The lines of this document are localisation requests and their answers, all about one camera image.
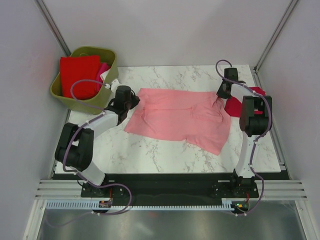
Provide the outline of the light pink t shirt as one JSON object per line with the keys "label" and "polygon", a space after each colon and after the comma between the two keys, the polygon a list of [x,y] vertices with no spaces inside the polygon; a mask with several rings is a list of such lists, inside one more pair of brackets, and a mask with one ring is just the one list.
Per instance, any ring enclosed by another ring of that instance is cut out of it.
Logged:
{"label": "light pink t shirt", "polygon": [[124,130],[164,141],[186,141],[219,155],[226,144],[231,117],[215,92],[141,88],[139,104]]}

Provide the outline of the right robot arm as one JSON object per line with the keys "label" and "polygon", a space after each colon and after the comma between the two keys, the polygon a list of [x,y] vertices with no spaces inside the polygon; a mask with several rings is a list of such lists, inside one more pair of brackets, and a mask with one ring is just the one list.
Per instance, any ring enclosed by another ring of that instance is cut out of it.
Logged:
{"label": "right robot arm", "polygon": [[244,81],[240,81],[235,67],[225,68],[223,74],[218,74],[222,77],[222,83],[217,96],[226,100],[235,98],[241,102],[239,128],[243,136],[242,146],[229,184],[230,193],[240,197],[247,188],[252,189],[255,184],[256,151],[260,146],[260,139],[269,132],[273,124],[272,98],[250,88]]}

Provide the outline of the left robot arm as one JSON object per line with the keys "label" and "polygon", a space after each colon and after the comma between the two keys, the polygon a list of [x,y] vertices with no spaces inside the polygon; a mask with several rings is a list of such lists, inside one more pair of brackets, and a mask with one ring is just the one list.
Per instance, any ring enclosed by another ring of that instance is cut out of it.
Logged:
{"label": "left robot arm", "polygon": [[93,161],[94,140],[107,130],[120,125],[129,110],[140,99],[127,85],[119,85],[115,96],[102,112],[82,125],[71,122],[63,126],[54,158],[66,173],[72,173],[92,184],[92,191],[99,197],[106,196],[110,185],[104,181],[106,174]]}

